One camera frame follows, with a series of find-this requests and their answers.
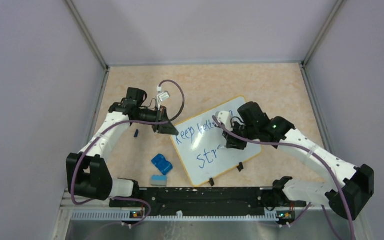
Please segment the yellow framed whiteboard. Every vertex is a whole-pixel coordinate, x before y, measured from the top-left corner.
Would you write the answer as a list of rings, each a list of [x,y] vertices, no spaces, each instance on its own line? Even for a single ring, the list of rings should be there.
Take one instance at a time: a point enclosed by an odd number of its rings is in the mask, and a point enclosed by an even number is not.
[[[228,169],[247,162],[263,152],[259,144],[247,144],[244,150],[218,149],[226,147],[223,130],[216,127],[213,116],[216,112],[229,111],[238,117],[238,108],[246,103],[240,95],[225,101],[174,126],[179,132],[172,142],[192,186],[199,187]]]

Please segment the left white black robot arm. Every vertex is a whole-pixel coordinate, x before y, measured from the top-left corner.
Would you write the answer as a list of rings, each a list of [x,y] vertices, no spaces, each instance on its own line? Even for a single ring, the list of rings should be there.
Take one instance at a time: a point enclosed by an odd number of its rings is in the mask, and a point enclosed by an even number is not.
[[[170,122],[167,108],[162,102],[170,97],[167,91],[157,88],[156,106],[144,107],[147,97],[144,90],[128,88],[120,102],[113,103],[106,118],[88,144],[78,153],[70,153],[66,159],[68,191],[76,196],[104,201],[114,197],[129,207],[140,202],[138,184],[134,180],[113,178],[107,166],[121,136],[134,124],[149,125],[157,134],[177,136],[176,127]]]

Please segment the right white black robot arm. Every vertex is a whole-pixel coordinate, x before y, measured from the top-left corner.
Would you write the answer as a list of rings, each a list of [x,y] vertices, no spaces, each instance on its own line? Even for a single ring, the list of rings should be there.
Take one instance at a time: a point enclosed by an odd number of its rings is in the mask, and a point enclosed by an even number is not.
[[[356,220],[374,195],[374,170],[356,166],[333,155],[306,137],[281,116],[269,118],[258,103],[239,107],[239,120],[229,111],[217,112],[214,121],[223,129],[226,148],[244,150],[248,144],[272,146],[313,170],[325,183],[282,177],[273,182],[273,200],[279,206],[291,201],[329,206],[338,216]]]

